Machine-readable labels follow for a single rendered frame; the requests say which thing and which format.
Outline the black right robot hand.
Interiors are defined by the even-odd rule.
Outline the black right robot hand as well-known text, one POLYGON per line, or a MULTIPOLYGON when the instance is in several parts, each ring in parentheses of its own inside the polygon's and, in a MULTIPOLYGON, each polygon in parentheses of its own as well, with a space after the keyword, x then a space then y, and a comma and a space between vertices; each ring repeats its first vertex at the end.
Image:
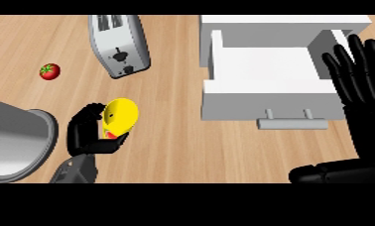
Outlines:
POLYGON ((344 105, 358 159, 309 165, 288 173, 291 183, 375 183, 375 40, 347 38, 350 51, 334 46, 322 55, 344 105))

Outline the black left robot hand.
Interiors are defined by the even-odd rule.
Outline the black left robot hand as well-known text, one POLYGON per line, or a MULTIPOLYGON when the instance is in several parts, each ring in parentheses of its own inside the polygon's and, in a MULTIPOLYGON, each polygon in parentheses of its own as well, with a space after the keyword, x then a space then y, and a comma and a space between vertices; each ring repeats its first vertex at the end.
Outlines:
POLYGON ((115 139, 102 139, 98 136, 98 121, 102 119, 104 108, 101 103, 89 104, 71 119, 67 141, 73 157, 81 154, 112 154, 126 141, 127 133, 115 139))

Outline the white drawer front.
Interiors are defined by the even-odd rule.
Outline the white drawer front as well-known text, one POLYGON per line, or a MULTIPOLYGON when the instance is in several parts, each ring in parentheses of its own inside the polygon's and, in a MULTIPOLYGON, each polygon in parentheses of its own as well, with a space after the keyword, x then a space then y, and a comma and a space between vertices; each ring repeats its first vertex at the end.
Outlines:
POLYGON ((205 80, 204 120, 257 120, 266 110, 276 118, 344 118, 341 100, 331 80, 205 80))

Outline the white open drawer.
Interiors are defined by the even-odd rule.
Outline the white open drawer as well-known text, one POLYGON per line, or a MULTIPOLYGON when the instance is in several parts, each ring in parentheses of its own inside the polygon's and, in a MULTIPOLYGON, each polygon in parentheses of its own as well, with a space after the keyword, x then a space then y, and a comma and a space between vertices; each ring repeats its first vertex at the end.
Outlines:
POLYGON ((324 30, 312 43, 303 47, 287 48, 234 48, 225 46, 220 30, 211 33, 208 58, 210 78, 216 80, 321 80, 329 78, 324 53, 332 53, 332 47, 347 47, 347 38, 341 30, 324 30))

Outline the grey metal pot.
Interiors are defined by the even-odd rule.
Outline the grey metal pot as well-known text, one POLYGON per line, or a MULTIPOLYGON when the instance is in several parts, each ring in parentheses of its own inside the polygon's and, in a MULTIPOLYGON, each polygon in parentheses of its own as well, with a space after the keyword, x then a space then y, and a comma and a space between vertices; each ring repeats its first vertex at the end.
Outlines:
POLYGON ((0 183, 24 179, 47 160, 59 138, 55 116, 0 102, 0 183))

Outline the red tomato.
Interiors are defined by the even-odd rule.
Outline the red tomato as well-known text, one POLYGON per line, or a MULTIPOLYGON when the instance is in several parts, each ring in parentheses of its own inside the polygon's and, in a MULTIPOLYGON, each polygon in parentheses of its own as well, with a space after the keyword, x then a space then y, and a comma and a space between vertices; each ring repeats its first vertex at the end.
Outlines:
POLYGON ((55 63, 42 66, 40 76, 46 80, 53 80, 61 75, 61 67, 55 63))

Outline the silver toaster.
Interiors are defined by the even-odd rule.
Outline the silver toaster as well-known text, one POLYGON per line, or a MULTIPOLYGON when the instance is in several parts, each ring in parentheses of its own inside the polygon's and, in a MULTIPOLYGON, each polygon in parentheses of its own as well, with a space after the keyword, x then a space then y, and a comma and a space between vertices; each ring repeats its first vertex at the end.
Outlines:
POLYGON ((112 78, 151 67, 148 44, 136 15, 89 15, 93 54, 112 78))

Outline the white cabinet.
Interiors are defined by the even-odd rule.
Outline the white cabinet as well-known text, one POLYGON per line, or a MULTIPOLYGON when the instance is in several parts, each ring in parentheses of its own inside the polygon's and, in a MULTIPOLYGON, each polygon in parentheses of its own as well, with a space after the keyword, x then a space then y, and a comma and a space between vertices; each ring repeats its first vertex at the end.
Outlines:
POLYGON ((208 66, 216 30, 229 48, 294 48, 307 47, 325 30, 359 34, 371 24, 366 15, 201 15, 200 65, 208 66))

